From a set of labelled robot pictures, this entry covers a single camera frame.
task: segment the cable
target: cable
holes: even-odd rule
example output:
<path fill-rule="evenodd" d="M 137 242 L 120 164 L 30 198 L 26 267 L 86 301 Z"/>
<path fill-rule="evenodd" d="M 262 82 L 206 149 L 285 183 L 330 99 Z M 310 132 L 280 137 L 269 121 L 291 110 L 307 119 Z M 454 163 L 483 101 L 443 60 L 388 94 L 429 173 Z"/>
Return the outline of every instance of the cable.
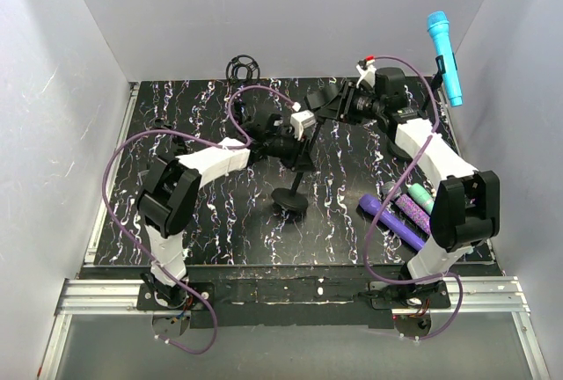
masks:
<path fill-rule="evenodd" d="M 147 257 L 149 257 L 149 260 L 150 260 L 151 263 L 157 265 L 170 280 L 172 280 L 174 283 L 176 283 L 178 286 L 180 286 L 182 289 L 184 289 L 188 294 L 195 296 L 197 299 L 199 299 L 203 303 L 203 305 L 205 305 L 207 307 L 207 309 L 209 310 L 209 313 L 211 314 L 211 318 L 213 319 L 213 335 L 211 336 L 211 340 L 209 341 L 209 343 L 205 347 L 203 347 L 202 349 L 191 349 L 189 347 L 182 345 L 181 343 L 179 343 L 175 340 L 170 340 L 169 338 L 165 337 L 164 335 L 161 335 L 161 334 L 157 335 L 157 337 L 159 339 L 164 340 L 166 343 L 170 343 L 170 344 L 174 345 L 175 347 L 178 347 L 178 348 L 182 349 L 183 351 L 188 352 L 189 354 L 196 354 L 196 355 L 204 354 L 205 352 L 207 352 L 213 346 L 213 344 L 215 343 L 216 337 L 217 337 L 217 329 L 218 329 L 217 315 L 216 315 L 215 311 L 213 310 L 213 307 L 211 306 L 211 304 L 206 299 L 203 299 L 203 297 L 199 293 L 197 293 L 195 290 L 193 290 L 192 288 L 187 286 L 184 282 L 177 279 L 172 273 L 170 273 L 165 267 L 163 267 L 161 265 L 161 263 L 157 260 L 157 258 L 152 254 L 152 252 L 150 252 L 147 249 L 147 247 L 145 247 L 143 244 L 141 244 L 141 242 L 139 242 L 135 238 L 135 235 L 133 235 L 123 225 L 123 223 L 121 223 L 121 221 L 118 219 L 117 215 L 113 212 L 113 210 L 110 206 L 109 198 L 107 197 L 107 182 L 109 180 L 109 173 L 112 170 L 113 164 L 115 163 L 115 160 L 117 159 L 117 157 L 121 154 L 121 152 L 130 143 L 133 143 L 133 142 L 135 142 L 135 141 L 137 141 L 141 138 L 144 138 L 145 136 L 149 136 L 149 135 L 162 135 L 162 134 L 176 135 L 176 136 L 179 136 L 180 138 L 183 138 L 184 140 L 196 141 L 198 143 L 207 145 L 209 147 L 217 147 L 217 148 L 220 148 L 220 149 L 225 148 L 225 149 L 229 149 L 229 150 L 239 150 L 239 149 L 247 148 L 251 144 L 252 139 L 238 125 L 237 121 L 235 120 L 233 113 L 232 113 L 232 104 L 233 104 L 234 100 L 237 97 L 239 97 L 243 92 L 249 91 L 249 90 L 269 91 L 273 94 L 276 94 L 280 99 L 287 101 L 291 106 L 293 106 L 295 104 L 295 102 L 293 100 L 284 96 L 280 92 L 278 92 L 278 91 L 276 91 L 272 88 L 263 86 L 263 85 L 250 85 L 248 87 L 241 88 L 240 90 L 236 91 L 232 96 L 230 96 L 229 102 L 227 103 L 227 114 L 228 114 L 230 121 L 235 126 L 235 129 L 246 139 L 246 143 L 244 145 L 225 147 L 225 146 L 219 145 L 215 142 L 202 140 L 201 138 L 197 138 L 193 135 L 184 134 L 182 132 L 175 131 L 175 130 L 172 130 L 172 129 L 149 129 L 149 130 L 140 132 L 139 134 L 135 134 L 135 135 L 129 137 L 125 142 L 123 142 L 121 145 L 119 145 L 115 149 L 115 152 L 112 154 L 109 161 L 107 162 L 106 169 L 104 170 L 104 176 L 102 177 L 102 201 L 106 205 L 107 214 L 110 216 L 110 218 L 115 223 L 115 225 L 120 229 L 120 231 L 123 233 L 123 235 L 125 235 L 127 238 L 129 238 L 129 240 L 131 240 L 131 242 L 137 248 L 139 248 Z"/>
<path fill-rule="evenodd" d="M 438 113 L 438 106 L 436 104 L 436 99 L 434 97 L 434 93 L 432 92 L 432 89 L 430 88 L 430 85 L 428 84 L 428 81 L 413 65 L 411 65 L 409 62 L 401 59 L 400 57 L 396 57 L 396 56 L 381 55 L 381 56 L 376 56 L 374 58 L 374 60 L 376 60 L 376 61 L 382 60 L 382 59 L 390 59 L 392 61 L 401 62 L 405 66 L 407 66 L 407 68 L 409 68 L 412 72 L 414 72 L 416 74 L 416 76 L 421 80 L 421 82 L 426 87 L 426 89 L 428 91 L 428 95 L 431 98 L 430 102 L 432 103 L 432 109 L 434 110 L 435 122 L 434 122 L 434 125 L 432 126 L 432 129 L 430 131 L 431 135 L 428 136 L 427 140 L 424 142 L 422 147 L 420 147 L 419 152 L 416 153 L 416 155 L 413 157 L 413 161 L 406 167 L 406 170 L 400 176 L 400 178 L 398 179 L 395 186 L 387 194 L 384 202 L 381 204 L 381 208 L 379 209 L 379 211 L 377 211 L 375 217 L 373 218 L 373 221 L 371 222 L 371 225 L 368 229 L 368 233 L 366 233 L 366 236 L 365 236 L 365 244 L 363 246 L 363 265 L 366 267 L 366 270 L 368 270 L 368 273 L 371 274 L 371 276 L 374 279 L 376 279 L 378 281 L 384 281 L 385 283 L 389 283 L 391 285 L 412 285 L 414 283 L 420 283 L 421 281 L 437 281 L 439 279 L 442 279 L 444 276 L 454 277 L 456 279 L 457 285 L 459 286 L 459 300 L 457 302 L 456 309 L 452 312 L 451 317 L 448 319 L 448 321 L 446 323 L 444 323 L 444 325 L 442 327 L 440 327 L 434 333 L 431 333 L 427 336 L 423 336 L 422 338 L 420 338 L 421 340 L 425 340 L 425 339 L 434 338 L 435 336 L 437 336 L 438 334 L 440 334 L 444 330 L 446 330 L 448 328 L 448 326 L 454 321 L 457 314 L 459 313 L 459 309 L 461 308 L 461 304 L 462 304 L 462 301 L 463 301 L 463 294 L 464 294 L 463 285 L 461 283 L 461 280 L 459 279 L 459 276 L 457 274 L 453 274 L 453 273 L 448 272 L 446 274 L 432 274 L 430 276 L 424 276 L 424 277 L 421 277 L 419 279 L 412 279 L 410 281 L 397 281 L 397 280 L 394 280 L 394 279 L 388 279 L 386 277 L 381 276 L 380 274 L 377 274 L 371 268 L 371 265 L 369 264 L 369 245 L 371 244 L 371 239 L 374 236 L 374 232 L 375 232 L 376 227 L 377 227 L 377 222 L 379 222 L 379 218 L 381 217 L 381 214 L 385 211 L 385 209 L 387 208 L 387 206 L 391 202 L 391 198 L 395 195 L 395 193 L 398 191 L 398 189 L 401 188 L 401 186 L 405 182 L 407 176 L 413 171 L 414 167 L 418 164 L 420 158 L 424 154 L 424 151 L 426 151 L 426 148 L 430 144 L 430 141 L 432 141 L 432 138 L 433 138 L 432 134 L 436 132 L 436 130 L 438 129 L 439 123 L 440 123 L 440 114 Z"/>

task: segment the round black base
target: round black base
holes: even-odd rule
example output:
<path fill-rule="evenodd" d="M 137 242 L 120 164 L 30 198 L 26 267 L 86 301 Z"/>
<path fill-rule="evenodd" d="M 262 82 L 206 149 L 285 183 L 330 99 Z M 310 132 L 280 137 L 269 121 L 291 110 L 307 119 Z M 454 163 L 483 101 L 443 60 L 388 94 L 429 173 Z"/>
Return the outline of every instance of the round black base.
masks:
<path fill-rule="evenodd" d="M 272 192 L 272 198 L 278 206 L 294 213 L 304 213 L 309 207 L 309 202 L 304 195 L 300 193 L 292 194 L 288 188 L 276 188 Z"/>
<path fill-rule="evenodd" d="M 392 156 L 398 158 L 402 162 L 411 162 L 413 160 L 406 151 L 401 149 L 396 143 L 391 140 L 387 140 L 387 150 L 391 153 Z"/>

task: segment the purple microphone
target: purple microphone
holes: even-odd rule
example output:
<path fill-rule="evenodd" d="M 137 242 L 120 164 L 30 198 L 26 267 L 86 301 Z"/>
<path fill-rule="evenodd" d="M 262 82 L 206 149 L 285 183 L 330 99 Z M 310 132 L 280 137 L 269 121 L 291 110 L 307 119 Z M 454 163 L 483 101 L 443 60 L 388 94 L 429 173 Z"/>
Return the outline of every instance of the purple microphone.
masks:
<path fill-rule="evenodd" d="M 387 196 L 394 186 L 395 182 L 386 182 L 381 188 L 382 194 Z M 397 207 L 403 210 L 403 213 L 417 224 L 418 227 L 424 230 L 428 235 L 432 235 L 432 232 L 430 231 L 430 216 L 427 215 L 426 212 L 420 208 L 411 197 L 406 194 L 402 194 L 400 190 L 397 190 L 397 193 L 391 199 Z"/>
<path fill-rule="evenodd" d="M 381 208 L 381 202 L 371 194 L 365 194 L 360 199 L 360 207 L 366 213 L 375 216 Z M 397 236 L 407 242 L 415 251 L 420 251 L 424 246 L 424 241 L 416 236 L 412 230 L 408 229 L 397 217 L 387 210 L 381 214 L 379 222 L 383 223 L 389 229 L 397 234 Z"/>

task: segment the gray wall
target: gray wall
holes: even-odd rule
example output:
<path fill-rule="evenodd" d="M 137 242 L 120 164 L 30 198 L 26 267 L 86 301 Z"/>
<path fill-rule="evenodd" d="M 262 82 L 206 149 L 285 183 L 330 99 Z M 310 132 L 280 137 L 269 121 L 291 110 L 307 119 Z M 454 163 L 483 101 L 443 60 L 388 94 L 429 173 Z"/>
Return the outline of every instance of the gray wall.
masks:
<path fill-rule="evenodd" d="M 35 378 L 128 84 L 83 0 L 0 0 L 0 377 Z"/>
<path fill-rule="evenodd" d="M 501 178 L 497 256 L 520 277 L 553 378 L 563 378 L 563 0 L 485 0 L 457 52 L 464 156 Z"/>
<path fill-rule="evenodd" d="M 247 53 L 269 77 L 346 76 L 365 55 L 435 71 L 426 17 L 446 11 L 454 47 L 483 0 L 85 0 L 129 80 L 224 77 Z"/>

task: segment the marble tabletop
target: marble tabletop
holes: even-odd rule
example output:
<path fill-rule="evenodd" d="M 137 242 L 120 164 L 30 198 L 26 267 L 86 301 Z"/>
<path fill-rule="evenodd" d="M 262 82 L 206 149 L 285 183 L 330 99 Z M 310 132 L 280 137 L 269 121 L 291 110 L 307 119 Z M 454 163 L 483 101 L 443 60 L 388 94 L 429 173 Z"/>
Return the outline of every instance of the marble tabletop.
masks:
<path fill-rule="evenodd" d="M 339 78 L 263 79 L 295 101 Z M 406 84 L 412 106 L 423 100 L 421 82 L 414 77 Z M 176 129 L 211 141 L 220 141 L 230 132 L 225 99 L 230 89 L 221 80 L 142 82 L 128 136 L 152 128 L 155 119 L 164 119 Z M 244 95 L 249 112 L 266 109 L 287 112 L 280 100 L 265 91 Z M 440 133 L 455 148 L 450 126 L 441 109 Z M 111 196 L 121 221 L 149 245 L 135 211 L 139 172 L 149 167 L 158 147 L 170 139 L 162 135 L 135 142 L 123 154 Z M 203 147 L 189 142 L 189 150 Z M 231 176 L 218 179 L 200 191 L 194 218 L 186 229 L 184 246 L 189 265 L 355 265 L 362 263 L 362 246 L 368 230 L 367 219 L 357 205 L 365 193 L 376 195 L 384 182 L 396 180 L 406 165 L 393 158 L 384 146 L 384 137 L 373 121 L 349 126 L 328 121 L 322 128 L 312 158 L 317 171 L 305 174 L 299 191 L 308 197 L 305 217 L 273 206 L 270 194 L 279 186 L 290 187 L 294 174 L 275 158 L 261 161 Z M 431 186 L 420 170 L 407 180 Z M 396 216 L 419 235 L 424 233 L 396 208 Z M 374 263 L 401 263 L 414 251 L 392 232 L 379 226 L 369 253 Z M 491 261 L 488 245 L 467 256 L 469 261 Z M 144 257 L 106 218 L 94 260 L 95 265 L 147 265 Z"/>

